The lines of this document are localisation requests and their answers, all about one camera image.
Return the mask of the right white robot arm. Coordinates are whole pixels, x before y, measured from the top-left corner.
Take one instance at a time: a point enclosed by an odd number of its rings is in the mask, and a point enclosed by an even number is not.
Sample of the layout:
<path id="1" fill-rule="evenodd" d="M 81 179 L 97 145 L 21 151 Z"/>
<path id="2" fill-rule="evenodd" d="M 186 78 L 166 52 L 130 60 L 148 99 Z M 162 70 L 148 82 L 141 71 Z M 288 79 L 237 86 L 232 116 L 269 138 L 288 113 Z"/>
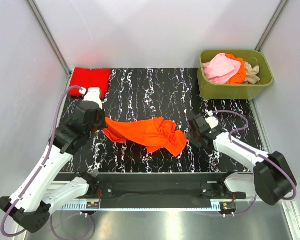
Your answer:
<path id="1" fill-rule="evenodd" d="M 254 195 L 274 206 L 281 200 L 294 199 L 297 181 L 285 156 L 275 151 L 258 150 L 235 139 L 220 128 L 216 117 L 199 116 L 188 122 L 187 139 L 198 148 L 211 148 L 245 166 L 250 173 L 230 172 L 212 187 L 212 196 L 229 198 L 236 193 Z"/>

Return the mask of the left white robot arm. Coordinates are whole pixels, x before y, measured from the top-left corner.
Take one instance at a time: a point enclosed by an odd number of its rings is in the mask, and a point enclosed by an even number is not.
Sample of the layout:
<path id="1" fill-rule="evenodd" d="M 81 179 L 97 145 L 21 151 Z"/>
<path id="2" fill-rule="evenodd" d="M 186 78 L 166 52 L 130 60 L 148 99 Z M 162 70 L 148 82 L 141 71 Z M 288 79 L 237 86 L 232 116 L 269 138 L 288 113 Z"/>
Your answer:
<path id="1" fill-rule="evenodd" d="M 79 197 L 93 198 L 98 193 L 97 172 L 81 172 L 66 185 L 47 192 L 74 154 L 96 131 L 106 128 L 100 102 L 83 100 L 73 113 L 72 118 L 54 129 L 40 161 L 18 190 L 0 198 L 4 219 L 11 217 L 24 231 L 38 232 L 67 203 Z"/>

